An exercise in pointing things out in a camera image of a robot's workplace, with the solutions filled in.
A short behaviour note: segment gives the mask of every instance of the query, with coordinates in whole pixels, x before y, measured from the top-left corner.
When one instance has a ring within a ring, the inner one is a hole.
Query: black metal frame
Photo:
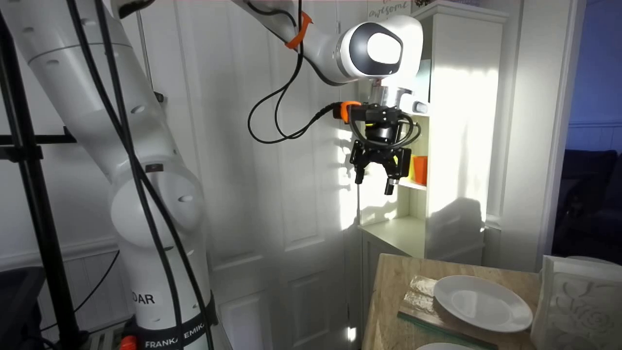
[[[8,26],[0,14],[0,88],[6,105],[6,117],[12,129],[12,148],[5,148],[0,152],[8,160],[20,164],[24,189],[28,195],[28,204],[34,218],[34,228],[40,243],[41,263],[45,269],[45,278],[49,284],[49,292],[53,298],[53,307],[57,313],[59,346],[63,350],[78,350],[88,335],[78,329],[71,288],[65,274],[61,245],[55,230],[55,218],[45,187],[45,177],[41,169],[41,146],[38,142],[45,138],[38,138],[34,132],[34,123],[24,92],[24,80],[20,74],[18,55],[14,47],[14,39],[8,31]]]

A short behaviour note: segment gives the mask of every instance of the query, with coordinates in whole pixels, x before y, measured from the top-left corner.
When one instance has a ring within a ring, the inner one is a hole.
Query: cabinet
[[[413,156],[428,156],[428,185],[403,179],[384,195],[386,173],[372,166],[360,187],[364,288],[382,251],[479,265],[485,239],[490,160],[506,14],[434,2],[413,14],[424,26],[419,82],[430,99],[417,115],[422,136]]]

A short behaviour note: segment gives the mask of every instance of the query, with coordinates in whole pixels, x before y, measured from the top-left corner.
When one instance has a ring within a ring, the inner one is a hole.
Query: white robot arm
[[[137,311],[129,342],[160,350],[230,348],[222,325],[214,325],[211,315],[214,298],[201,232],[205,216],[201,183],[183,166],[164,109],[121,26],[121,18],[152,0],[111,0],[106,14],[98,12],[96,2],[100,0],[0,0],[0,12],[59,115],[113,185],[111,218],[119,232]],[[372,138],[358,146],[358,160],[364,160],[358,169],[366,162],[393,158],[395,138],[387,138],[387,131],[395,132],[391,113],[399,107],[401,90],[411,90],[420,62],[422,27],[417,20],[360,24],[341,37],[329,37],[314,24],[300,31],[294,24],[298,10],[288,2],[234,2],[292,49],[304,43],[306,59],[325,82],[384,78],[387,88],[384,105],[354,111],[362,115],[354,121],[378,123],[378,129],[368,131]],[[104,27],[109,31],[111,51],[104,45],[108,39]],[[106,103],[106,96],[119,103],[119,115],[127,109],[133,150],[123,140],[119,125],[111,123],[115,113],[111,103]],[[143,187],[152,195],[148,204],[141,201]]]

